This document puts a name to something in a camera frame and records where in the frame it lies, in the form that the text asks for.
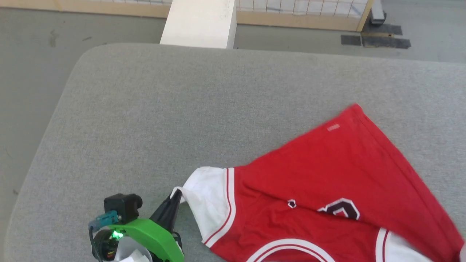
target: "blue connector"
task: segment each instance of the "blue connector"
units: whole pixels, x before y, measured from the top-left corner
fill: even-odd
[[[95,233],[105,226],[117,223],[119,220],[118,213],[112,210],[96,217],[95,220],[89,222],[88,227],[92,227],[92,232]]]

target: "jersey lettering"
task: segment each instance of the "jersey lettering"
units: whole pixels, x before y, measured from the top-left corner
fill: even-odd
[[[330,215],[343,215],[354,220],[359,219],[359,210],[356,208],[353,201],[346,198],[340,198],[335,202],[319,208],[317,211]]]

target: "gray padded table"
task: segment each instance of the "gray padded table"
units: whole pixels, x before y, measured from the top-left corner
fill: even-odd
[[[339,55],[115,44],[73,69],[7,232],[6,262],[91,262],[103,199],[149,217],[200,166],[247,164],[358,103],[466,233],[466,66]],[[222,261],[185,204],[187,262]]]

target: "basketball jersey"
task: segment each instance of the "basketball jersey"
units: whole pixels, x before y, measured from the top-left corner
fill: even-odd
[[[244,166],[202,167],[183,193],[229,262],[457,262],[447,213],[358,105]]]

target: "white foam block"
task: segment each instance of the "white foam block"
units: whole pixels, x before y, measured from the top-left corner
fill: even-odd
[[[160,44],[233,48],[235,0],[173,0]]]

